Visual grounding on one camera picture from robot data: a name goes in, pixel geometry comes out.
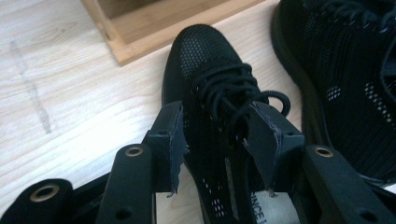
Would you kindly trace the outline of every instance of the sneaker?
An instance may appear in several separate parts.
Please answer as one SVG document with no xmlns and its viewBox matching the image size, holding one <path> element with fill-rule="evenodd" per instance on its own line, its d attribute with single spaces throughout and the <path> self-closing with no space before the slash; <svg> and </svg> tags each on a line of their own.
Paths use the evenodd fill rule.
<svg viewBox="0 0 396 224">
<path fill-rule="evenodd" d="M 308 144 L 379 185 L 396 176 L 396 10 L 373 0 L 281 0 L 278 59 L 303 92 Z"/>
<path fill-rule="evenodd" d="M 279 92 L 260 92 L 251 67 L 216 29 L 193 25 L 177 36 L 165 68 L 163 104 L 182 101 L 189 151 L 185 164 L 206 224 L 264 222 L 262 208 L 254 207 L 264 185 L 244 141 L 248 109 L 253 101 L 268 104 L 272 96 L 284 103 L 286 116 L 289 99 Z M 291 203 L 285 206 L 294 209 Z"/>
</svg>

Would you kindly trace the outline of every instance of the black shoelace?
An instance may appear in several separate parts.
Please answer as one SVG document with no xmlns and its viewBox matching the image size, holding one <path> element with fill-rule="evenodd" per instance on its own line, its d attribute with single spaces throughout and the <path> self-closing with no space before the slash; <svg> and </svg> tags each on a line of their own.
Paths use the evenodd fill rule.
<svg viewBox="0 0 396 224">
<path fill-rule="evenodd" d="M 322 12 L 329 11 L 332 13 L 332 21 L 337 21 L 339 17 L 346 18 L 345 23 L 353 24 L 360 21 L 360 26 L 365 28 L 371 22 L 378 22 L 377 29 L 379 32 L 388 30 L 387 24 L 390 20 L 395 20 L 396 7 L 378 17 L 363 4 L 346 0 L 332 0 L 324 3 L 321 7 Z"/>
<path fill-rule="evenodd" d="M 278 91 L 261 92 L 257 80 L 246 63 L 217 66 L 205 70 L 192 83 L 192 90 L 201 100 L 201 106 L 211 115 L 219 130 L 228 134 L 229 140 L 242 140 L 241 120 L 246 121 L 249 105 L 253 101 L 269 104 L 274 97 L 283 104 L 282 115 L 290 112 L 289 98 Z"/>
</svg>

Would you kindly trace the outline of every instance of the wooden box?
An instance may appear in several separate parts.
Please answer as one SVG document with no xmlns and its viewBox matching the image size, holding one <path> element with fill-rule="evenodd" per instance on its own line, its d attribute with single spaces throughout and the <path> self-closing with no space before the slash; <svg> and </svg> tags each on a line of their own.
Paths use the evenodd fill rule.
<svg viewBox="0 0 396 224">
<path fill-rule="evenodd" d="M 213 24 L 263 0 L 81 0 L 120 65 L 174 40 L 185 27 Z"/>
</svg>

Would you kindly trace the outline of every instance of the black sneaker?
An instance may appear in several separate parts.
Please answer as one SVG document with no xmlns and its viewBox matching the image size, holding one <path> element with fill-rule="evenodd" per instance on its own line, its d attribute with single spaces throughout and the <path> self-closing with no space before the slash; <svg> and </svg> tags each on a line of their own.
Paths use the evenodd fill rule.
<svg viewBox="0 0 396 224">
<path fill-rule="evenodd" d="M 277 57 L 304 95 L 308 144 L 339 150 L 366 179 L 396 176 L 396 10 L 373 0 L 281 0 Z"/>
<path fill-rule="evenodd" d="M 268 104 L 272 96 L 284 103 L 287 115 L 289 99 L 279 92 L 260 92 L 251 67 L 219 31 L 194 25 L 176 38 L 164 74 L 163 103 L 182 100 L 189 150 L 185 163 L 206 224 L 264 221 L 255 194 L 264 186 L 243 144 L 248 108 L 253 101 Z"/>
</svg>

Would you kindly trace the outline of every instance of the wooden table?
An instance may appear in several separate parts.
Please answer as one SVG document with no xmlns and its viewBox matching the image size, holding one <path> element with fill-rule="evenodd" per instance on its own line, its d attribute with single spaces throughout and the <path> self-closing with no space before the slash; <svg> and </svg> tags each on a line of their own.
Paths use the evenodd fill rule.
<svg viewBox="0 0 396 224">
<path fill-rule="evenodd" d="M 301 98 L 273 53 L 277 0 L 215 25 L 262 90 Z M 77 188 L 110 171 L 121 147 L 140 143 L 161 108 L 170 46 L 119 67 L 79 0 L 0 2 L 0 216 L 30 185 L 64 178 Z M 182 167 L 179 194 L 157 196 L 158 223 L 203 223 L 196 188 Z"/>
</svg>

